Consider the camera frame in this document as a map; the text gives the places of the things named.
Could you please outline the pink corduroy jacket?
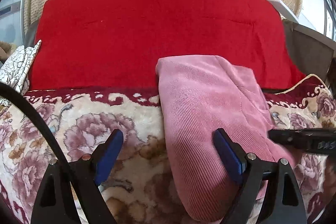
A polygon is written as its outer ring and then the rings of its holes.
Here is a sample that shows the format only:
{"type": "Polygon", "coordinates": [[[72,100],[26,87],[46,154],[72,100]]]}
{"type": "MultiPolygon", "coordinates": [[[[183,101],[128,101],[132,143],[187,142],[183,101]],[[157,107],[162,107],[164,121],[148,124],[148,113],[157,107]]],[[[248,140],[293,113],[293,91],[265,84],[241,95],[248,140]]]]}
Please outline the pink corduroy jacket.
{"type": "Polygon", "coordinates": [[[273,120],[252,69],[220,56],[190,55],[161,58],[156,72],[174,183],[193,220],[220,221],[238,191],[213,145],[216,129],[262,160],[297,165],[268,138],[273,120]]]}

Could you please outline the floral plush blanket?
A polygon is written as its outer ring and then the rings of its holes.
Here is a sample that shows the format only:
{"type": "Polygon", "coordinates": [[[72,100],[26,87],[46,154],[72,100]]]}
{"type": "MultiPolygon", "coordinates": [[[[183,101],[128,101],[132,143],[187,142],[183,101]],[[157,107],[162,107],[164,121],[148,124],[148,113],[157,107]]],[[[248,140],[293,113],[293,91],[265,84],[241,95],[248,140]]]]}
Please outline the floral plush blanket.
{"type": "MultiPolygon", "coordinates": [[[[263,94],[256,81],[230,82],[234,95],[250,92],[268,104],[278,128],[331,128],[335,100],[315,75],[290,90],[263,94]]],[[[35,90],[26,94],[69,161],[91,154],[114,130],[113,169],[99,182],[109,212],[118,223],[192,223],[170,170],[159,97],[110,88],[35,90]]],[[[29,223],[49,162],[46,140],[15,107],[1,110],[1,203],[19,223],[29,223]]]]}

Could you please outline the white crackle-pattern cloth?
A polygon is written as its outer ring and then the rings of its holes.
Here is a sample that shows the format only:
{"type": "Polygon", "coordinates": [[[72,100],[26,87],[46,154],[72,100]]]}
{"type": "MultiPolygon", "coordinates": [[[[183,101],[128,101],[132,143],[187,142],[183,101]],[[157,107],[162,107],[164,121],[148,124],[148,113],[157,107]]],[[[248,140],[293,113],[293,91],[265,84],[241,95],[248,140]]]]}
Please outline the white crackle-pattern cloth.
{"type": "Polygon", "coordinates": [[[1,82],[9,85],[22,96],[28,91],[28,72],[38,53],[42,41],[34,47],[19,46],[1,67],[1,82]]]}

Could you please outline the red quilt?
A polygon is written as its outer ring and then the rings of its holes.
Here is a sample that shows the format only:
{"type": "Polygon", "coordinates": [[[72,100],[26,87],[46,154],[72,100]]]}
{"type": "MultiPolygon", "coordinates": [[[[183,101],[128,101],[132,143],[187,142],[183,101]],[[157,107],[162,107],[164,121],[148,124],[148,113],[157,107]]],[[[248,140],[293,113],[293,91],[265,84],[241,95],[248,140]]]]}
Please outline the red quilt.
{"type": "Polygon", "coordinates": [[[38,23],[32,90],[154,87],[158,59],[216,55],[266,89],[303,79],[267,0],[48,0],[38,23]]]}

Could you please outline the window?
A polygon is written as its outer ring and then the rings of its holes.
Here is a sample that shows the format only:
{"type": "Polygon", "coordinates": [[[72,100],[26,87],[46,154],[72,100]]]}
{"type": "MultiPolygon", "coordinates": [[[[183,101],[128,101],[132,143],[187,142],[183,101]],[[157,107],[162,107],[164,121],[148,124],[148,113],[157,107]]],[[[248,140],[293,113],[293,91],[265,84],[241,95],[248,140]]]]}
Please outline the window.
{"type": "Polygon", "coordinates": [[[1,0],[1,41],[22,45],[21,0],[1,0]]]}

